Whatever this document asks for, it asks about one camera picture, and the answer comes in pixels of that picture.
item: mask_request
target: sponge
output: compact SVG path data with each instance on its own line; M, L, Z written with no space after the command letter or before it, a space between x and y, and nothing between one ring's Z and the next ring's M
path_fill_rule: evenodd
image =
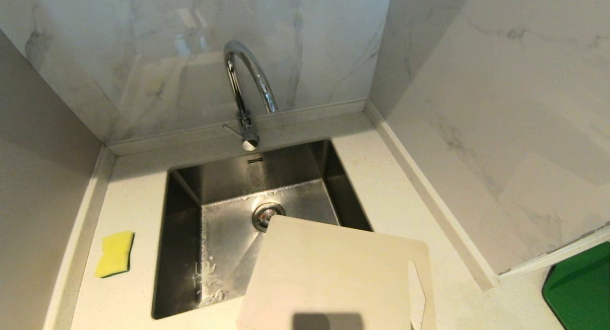
M106 278L129 271L129 252L133 243L133 232L121 231L107 235L102 240L102 258L95 270L95 276Z

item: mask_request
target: sink basin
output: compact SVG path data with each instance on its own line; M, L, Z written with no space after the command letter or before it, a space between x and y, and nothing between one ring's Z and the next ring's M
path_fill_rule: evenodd
M170 171L152 317L243 296L274 214L372 231L329 140Z

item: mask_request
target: green object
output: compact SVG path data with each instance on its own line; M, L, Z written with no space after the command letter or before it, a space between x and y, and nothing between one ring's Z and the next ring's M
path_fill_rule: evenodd
M610 330L610 243L555 265L542 297L567 330Z

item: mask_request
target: white cutting board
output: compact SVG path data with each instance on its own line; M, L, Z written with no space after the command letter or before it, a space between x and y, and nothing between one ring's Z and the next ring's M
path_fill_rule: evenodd
M425 295L414 328L435 330L425 243L275 215L237 328L410 330L409 261Z

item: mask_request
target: drain strainer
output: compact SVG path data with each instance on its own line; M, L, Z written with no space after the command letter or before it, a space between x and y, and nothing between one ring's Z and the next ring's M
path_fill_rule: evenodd
M266 202L254 210L252 214L252 223L258 231L266 232L269 226L269 221L274 215L286 215L286 210L277 202Z

